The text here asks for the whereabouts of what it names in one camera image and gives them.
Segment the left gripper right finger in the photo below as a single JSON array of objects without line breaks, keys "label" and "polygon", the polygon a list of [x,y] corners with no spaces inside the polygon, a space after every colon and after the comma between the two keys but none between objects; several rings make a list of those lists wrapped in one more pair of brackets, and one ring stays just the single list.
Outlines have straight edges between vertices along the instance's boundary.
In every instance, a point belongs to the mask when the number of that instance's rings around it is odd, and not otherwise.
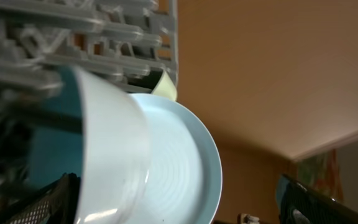
[{"label": "left gripper right finger", "polygon": [[278,209],[281,224],[358,224],[357,212],[285,174],[278,181]]}]

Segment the light blue small bowl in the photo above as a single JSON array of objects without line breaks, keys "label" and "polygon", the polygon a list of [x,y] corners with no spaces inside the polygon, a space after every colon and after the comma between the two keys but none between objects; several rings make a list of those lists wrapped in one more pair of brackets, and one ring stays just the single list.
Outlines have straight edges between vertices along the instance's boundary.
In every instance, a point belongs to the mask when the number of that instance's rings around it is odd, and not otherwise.
[{"label": "light blue small bowl", "polygon": [[35,128],[29,184],[41,188],[65,173],[80,176],[75,223],[124,223],[147,182],[151,143],[145,115],[118,87],[82,68],[59,68],[62,92],[42,103],[59,119],[82,121],[81,133]]}]

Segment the large light blue plate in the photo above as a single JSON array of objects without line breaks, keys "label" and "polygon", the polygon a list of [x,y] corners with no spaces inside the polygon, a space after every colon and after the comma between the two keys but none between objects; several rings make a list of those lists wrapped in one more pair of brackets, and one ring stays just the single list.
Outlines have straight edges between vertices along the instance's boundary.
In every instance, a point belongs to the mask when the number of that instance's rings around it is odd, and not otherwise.
[{"label": "large light blue plate", "polygon": [[162,96],[133,94],[150,125],[152,160],[132,224],[210,224],[219,207],[223,171],[206,126]]}]

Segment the yellow plastic cup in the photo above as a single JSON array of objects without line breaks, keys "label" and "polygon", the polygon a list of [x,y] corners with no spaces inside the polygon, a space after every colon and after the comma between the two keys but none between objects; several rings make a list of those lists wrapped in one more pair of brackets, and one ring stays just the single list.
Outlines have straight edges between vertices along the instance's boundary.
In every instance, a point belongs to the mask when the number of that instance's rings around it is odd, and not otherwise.
[{"label": "yellow plastic cup", "polygon": [[177,88],[170,79],[168,73],[164,70],[155,88],[151,92],[152,95],[161,96],[172,101],[177,100]]}]

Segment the grey dishwasher rack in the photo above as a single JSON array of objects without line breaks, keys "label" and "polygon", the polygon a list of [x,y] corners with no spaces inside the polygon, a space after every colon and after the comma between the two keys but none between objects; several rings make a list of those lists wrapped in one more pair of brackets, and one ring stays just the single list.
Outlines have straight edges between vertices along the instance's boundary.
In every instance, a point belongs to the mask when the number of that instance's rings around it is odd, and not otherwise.
[{"label": "grey dishwasher rack", "polygon": [[164,70],[177,87],[177,2],[0,1],[0,193],[20,200],[49,185],[29,184],[35,128],[81,133],[80,119],[42,108],[62,92],[64,66],[129,96],[151,94]]}]

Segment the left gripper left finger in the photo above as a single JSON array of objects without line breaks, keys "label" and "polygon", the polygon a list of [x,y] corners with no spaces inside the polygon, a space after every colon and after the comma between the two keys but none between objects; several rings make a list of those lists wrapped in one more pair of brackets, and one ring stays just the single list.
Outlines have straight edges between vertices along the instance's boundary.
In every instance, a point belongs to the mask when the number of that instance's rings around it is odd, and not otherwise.
[{"label": "left gripper left finger", "polygon": [[0,224],[74,224],[81,178],[63,174],[48,186],[0,211]]}]

